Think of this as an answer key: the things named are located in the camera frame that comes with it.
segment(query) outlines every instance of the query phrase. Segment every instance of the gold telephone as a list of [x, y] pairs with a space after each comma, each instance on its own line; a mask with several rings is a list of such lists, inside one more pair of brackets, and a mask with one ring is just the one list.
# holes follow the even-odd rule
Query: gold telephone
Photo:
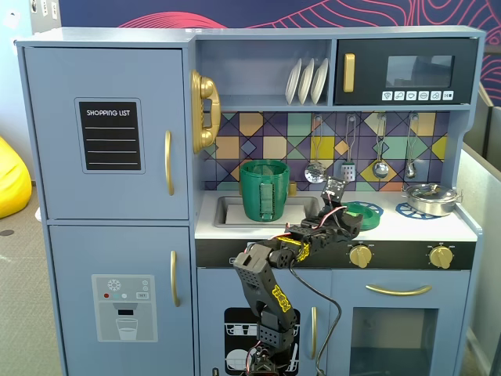
[[[204, 127], [204, 99], [211, 100], [211, 127]], [[191, 74], [191, 106], [193, 122], [193, 152], [214, 143], [221, 124], [221, 103], [215, 83], [193, 70]]]

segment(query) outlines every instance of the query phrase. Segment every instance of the yellow label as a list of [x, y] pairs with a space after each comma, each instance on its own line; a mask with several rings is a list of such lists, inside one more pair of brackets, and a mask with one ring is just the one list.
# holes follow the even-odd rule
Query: yellow label
[[[286, 243], [292, 243], [301, 246], [301, 242], [299, 240], [290, 239], [289, 237], [277, 237], [277, 239], [284, 241]], [[304, 259], [306, 259], [309, 255], [310, 255], [310, 244], [305, 244], [305, 246], [297, 256], [297, 260], [301, 262]]]
[[278, 284], [275, 285], [272, 293], [275, 296], [276, 300], [279, 301], [280, 307], [282, 307], [282, 311], [287, 312], [290, 309], [290, 303], [287, 299], [287, 296], [285, 296], [285, 294], [282, 293], [282, 290], [280, 290]]

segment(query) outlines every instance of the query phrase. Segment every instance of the stove knob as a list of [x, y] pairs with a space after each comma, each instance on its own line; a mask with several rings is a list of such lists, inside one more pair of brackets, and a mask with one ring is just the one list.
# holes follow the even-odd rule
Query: stove knob
[[350, 261], [362, 269], [367, 267], [372, 257], [372, 252], [365, 245], [356, 245], [350, 252]]
[[430, 261], [438, 268], [448, 269], [451, 266], [453, 254], [450, 249], [440, 245], [431, 250]]

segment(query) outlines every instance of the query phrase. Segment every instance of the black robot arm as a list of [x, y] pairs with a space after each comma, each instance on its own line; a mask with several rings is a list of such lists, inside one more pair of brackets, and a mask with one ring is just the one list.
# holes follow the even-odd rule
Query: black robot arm
[[251, 244], [236, 257], [233, 266], [258, 318], [260, 348], [247, 364], [248, 374], [277, 375], [290, 362], [297, 318], [272, 268], [292, 268], [318, 251], [335, 251], [337, 243], [359, 234], [362, 216], [349, 215], [341, 205], [344, 184], [329, 177], [322, 192], [325, 206], [317, 216], [287, 228], [283, 235]]

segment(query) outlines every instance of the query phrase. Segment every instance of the play kitchen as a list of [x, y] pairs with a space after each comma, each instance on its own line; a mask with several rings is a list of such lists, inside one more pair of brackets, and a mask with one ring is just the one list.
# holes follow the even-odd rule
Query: play kitchen
[[456, 178], [484, 39], [18, 42], [63, 373], [459, 375], [482, 235]]

